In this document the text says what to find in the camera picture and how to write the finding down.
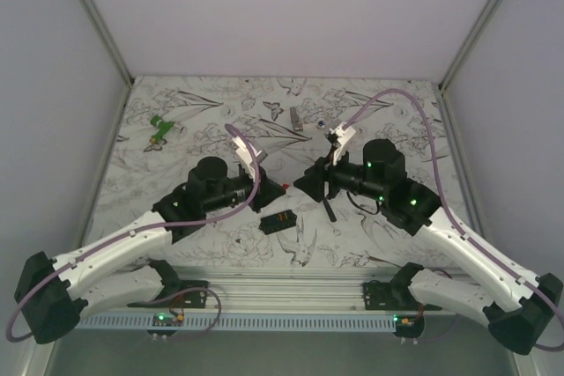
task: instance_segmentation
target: black object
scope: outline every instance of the black object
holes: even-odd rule
[[[152,317],[151,326],[156,329],[149,329],[147,333],[151,336],[172,336],[177,330],[166,328],[179,328],[182,321],[178,320],[178,316],[169,313],[155,313]]]
[[[341,189],[363,195],[380,204],[382,214],[394,226],[415,235],[441,207],[441,199],[431,189],[407,177],[405,157],[387,139],[375,139],[362,149],[362,165],[349,163],[348,152],[332,165],[319,158],[304,176],[293,184],[317,202],[334,198]]]
[[[420,316],[418,319],[414,319],[413,316],[402,316],[397,315],[396,320],[396,332],[394,335],[398,338],[419,338],[423,335],[425,330],[425,317]]]
[[[378,202],[376,202],[376,212],[370,211],[370,210],[366,210],[364,207],[360,206],[359,204],[357,204],[353,198],[351,197],[351,193],[349,191],[346,192],[346,197],[349,199],[349,202],[351,202],[351,204],[356,207],[359,210],[364,211],[365,213],[367,213],[368,215],[372,215],[372,216],[376,216],[378,213],[380,213],[380,204]]]
[[[208,281],[181,280],[180,278],[178,278],[178,276],[176,278],[178,279],[178,284],[165,285],[165,288],[160,292],[159,296],[156,297],[155,300],[170,297],[171,295],[174,295],[180,291],[184,291],[188,288],[210,287],[210,283]],[[187,294],[182,294],[182,297],[184,299],[184,308],[205,308],[205,302],[208,298],[208,294],[205,291],[195,291],[195,292],[189,292]],[[172,300],[169,300],[167,302],[163,302],[162,305],[157,305],[157,306],[168,306],[171,302]],[[154,304],[148,306],[143,303],[128,304],[128,307],[131,308],[155,308],[155,306],[156,305]]]
[[[409,292],[412,279],[423,266],[407,263],[390,282],[370,281],[362,284],[362,295],[366,310],[417,312],[419,302]],[[440,307],[425,305],[426,310],[441,310]]]
[[[26,260],[14,294],[16,302],[19,303],[35,285],[55,271],[53,263],[43,252]],[[167,262],[155,261],[150,266],[162,278],[164,288],[161,294],[181,287],[176,272]],[[32,296],[22,309],[38,344],[52,343],[71,332],[80,322],[80,312],[88,306],[88,301],[72,300],[67,292],[68,286],[68,281],[61,281],[58,276]]]
[[[284,188],[271,181],[262,167],[259,189],[249,207],[259,212],[286,193]],[[201,159],[188,173],[188,181],[176,187],[152,206],[167,222],[205,219],[209,211],[234,207],[249,197],[254,182],[239,165],[239,176],[227,178],[227,164],[215,157]],[[173,228],[173,243],[189,236],[203,225]]]
[[[547,273],[538,279],[538,289],[558,306],[562,294],[560,279]],[[520,303],[522,307],[513,312],[504,312],[493,303],[484,307],[484,314],[490,322],[487,326],[490,334],[501,345],[517,354],[527,355],[554,313],[535,293],[529,299],[521,299]]]
[[[329,216],[329,220],[333,223],[337,222],[337,216],[335,216],[335,212],[331,208],[331,205],[329,204],[327,199],[323,198],[322,203],[323,203],[323,207],[325,208],[325,211],[327,212],[327,216]]]
[[[291,210],[280,211],[273,215],[261,217],[261,224],[258,226],[258,229],[263,231],[266,235],[280,232],[287,228],[295,227],[297,218],[298,217]]]

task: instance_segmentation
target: butterfly drawing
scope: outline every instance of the butterfly drawing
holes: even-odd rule
[[[284,112],[284,109],[280,107],[280,103],[270,103],[269,101],[264,101],[263,104],[271,110],[272,120],[276,121],[278,117]]]

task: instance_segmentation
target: white wall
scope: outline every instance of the white wall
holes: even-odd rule
[[[439,82],[486,0],[95,0],[135,75]]]
[[[25,259],[77,237],[124,85],[78,0],[0,0],[0,11],[4,333]],[[21,351],[0,337],[0,374],[14,374]]]
[[[503,0],[449,93],[490,236],[524,265],[560,279],[563,73],[564,0]],[[546,342],[563,336],[557,328]],[[562,374],[563,354],[551,360],[548,374]]]

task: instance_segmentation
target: white cable tray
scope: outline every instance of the white cable tray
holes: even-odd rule
[[[76,329],[127,330],[202,330],[215,318],[214,313],[187,315],[180,327],[153,325],[159,313],[101,313],[81,321]],[[391,315],[223,313],[214,331],[269,332],[395,332]]]

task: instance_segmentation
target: green object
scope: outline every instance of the green object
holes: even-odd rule
[[[154,136],[149,138],[151,144],[158,144],[162,141],[163,137],[176,125],[176,122],[166,122],[162,117],[157,114],[151,118],[151,125],[159,130]]]

